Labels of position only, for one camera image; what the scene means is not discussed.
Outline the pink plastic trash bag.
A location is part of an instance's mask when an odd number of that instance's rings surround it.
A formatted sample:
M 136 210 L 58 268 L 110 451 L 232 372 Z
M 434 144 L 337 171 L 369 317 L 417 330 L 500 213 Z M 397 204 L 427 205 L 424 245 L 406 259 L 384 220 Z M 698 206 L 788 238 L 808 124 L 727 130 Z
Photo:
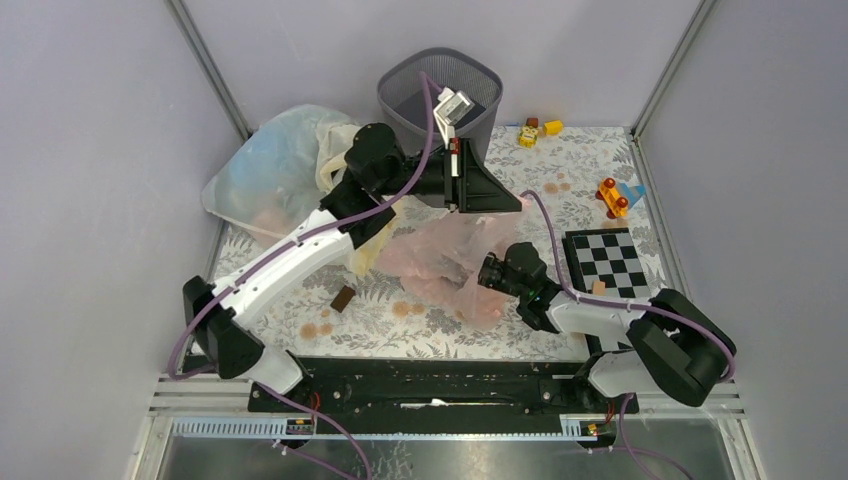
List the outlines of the pink plastic trash bag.
M 461 322 L 491 330 L 508 298 L 480 286 L 478 273 L 489 252 L 502 255 L 516 240 L 525 217 L 523 211 L 463 214 L 405 199 L 372 270 L 398 278 L 406 292 L 457 313 Z

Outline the clear yellowish plastic bag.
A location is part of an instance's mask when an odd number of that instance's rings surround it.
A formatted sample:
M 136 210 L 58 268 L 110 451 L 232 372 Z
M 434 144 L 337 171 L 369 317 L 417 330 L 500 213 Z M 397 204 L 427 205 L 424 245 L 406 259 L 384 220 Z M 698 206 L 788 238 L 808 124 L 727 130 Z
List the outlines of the clear yellowish plastic bag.
M 246 230 L 264 249 L 290 234 L 338 185 L 360 125 L 317 105 L 262 125 L 201 192 L 203 208 Z

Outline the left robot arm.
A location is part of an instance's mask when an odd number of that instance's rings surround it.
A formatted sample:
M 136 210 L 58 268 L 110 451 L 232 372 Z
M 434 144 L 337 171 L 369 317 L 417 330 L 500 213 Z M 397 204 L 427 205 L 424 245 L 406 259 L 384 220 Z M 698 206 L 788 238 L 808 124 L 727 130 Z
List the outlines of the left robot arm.
M 208 360 L 202 372 L 263 383 L 288 411 L 309 401 L 303 370 L 293 355 L 271 351 L 250 331 L 285 293 L 380 234 L 406 195 L 433 197 L 437 207 L 462 214 L 522 209 L 468 138 L 407 156 L 391 127 L 371 123 L 354 135 L 345 162 L 339 184 L 288 236 L 227 276 L 211 283 L 195 276 L 183 286 L 187 331 Z

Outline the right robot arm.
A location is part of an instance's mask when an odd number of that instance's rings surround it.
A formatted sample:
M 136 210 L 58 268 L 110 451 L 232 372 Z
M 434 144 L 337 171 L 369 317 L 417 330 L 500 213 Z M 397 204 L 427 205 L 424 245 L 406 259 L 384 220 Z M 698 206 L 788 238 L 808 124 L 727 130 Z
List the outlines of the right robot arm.
M 573 396 L 583 410 L 597 412 L 612 398 L 651 386 L 680 404 L 700 407 L 716 384 L 735 373 L 733 341 L 677 290 L 665 288 L 647 299 L 580 292 L 549 278 L 528 242 L 511 245 L 503 258 L 488 253 L 478 283 L 517 298 L 519 317 L 534 330 L 623 344 L 590 360 L 586 377 L 575 382 Z

